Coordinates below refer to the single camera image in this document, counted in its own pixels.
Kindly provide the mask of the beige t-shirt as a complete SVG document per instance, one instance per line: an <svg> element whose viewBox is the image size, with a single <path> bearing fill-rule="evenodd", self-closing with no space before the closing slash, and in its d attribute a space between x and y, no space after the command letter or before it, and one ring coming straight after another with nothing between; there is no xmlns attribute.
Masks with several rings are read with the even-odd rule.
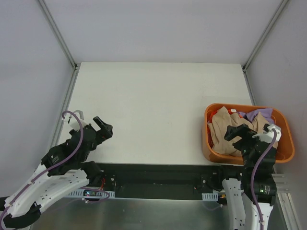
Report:
<svg viewBox="0 0 307 230"><path fill-rule="evenodd" d="M221 109L213 112L208 122L208 129L211 134L213 147L212 149L221 155L241 156L241 152L233 147L233 143L240 140L240 137L236 137L231 141L224 139L226 129L228 126L237 127L242 124L246 124L250 129L256 133L262 133L263 128L268 121L259 113L255 119L250 122L238 115L239 112L236 109L227 109L222 107Z"/></svg>

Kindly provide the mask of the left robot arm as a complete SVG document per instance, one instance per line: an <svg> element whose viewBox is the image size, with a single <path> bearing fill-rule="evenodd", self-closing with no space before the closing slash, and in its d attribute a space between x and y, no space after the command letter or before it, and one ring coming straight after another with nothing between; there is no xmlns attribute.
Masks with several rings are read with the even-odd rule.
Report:
<svg viewBox="0 0 307 230"><path fill-rule="evenodd" d="M52 147L32 176L13 195L0 199L0 228L23 229L61 198L83 186L103 187L103 172L94 161L87 161L97 146L113 136L113 127L99 117L95 130L78 115L63 115L69 124L70 138Z"/></svg>

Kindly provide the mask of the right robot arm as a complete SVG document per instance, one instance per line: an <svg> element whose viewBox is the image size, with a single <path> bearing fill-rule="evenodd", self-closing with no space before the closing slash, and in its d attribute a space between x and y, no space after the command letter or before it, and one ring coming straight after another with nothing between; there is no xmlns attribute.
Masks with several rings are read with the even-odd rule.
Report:
<svg viewBox="0 0 307 230"><path fill-rule="evenodd" d="M224 139L231 141L240 137L233 147L243 158L241 174L227 167L216 176L217 186L226 194L231 230L268 228L277 195L272 176L277 154L274 144L281 135L281 129L276 125L265 125L261 134L245 124L227 127Z"/></svg>

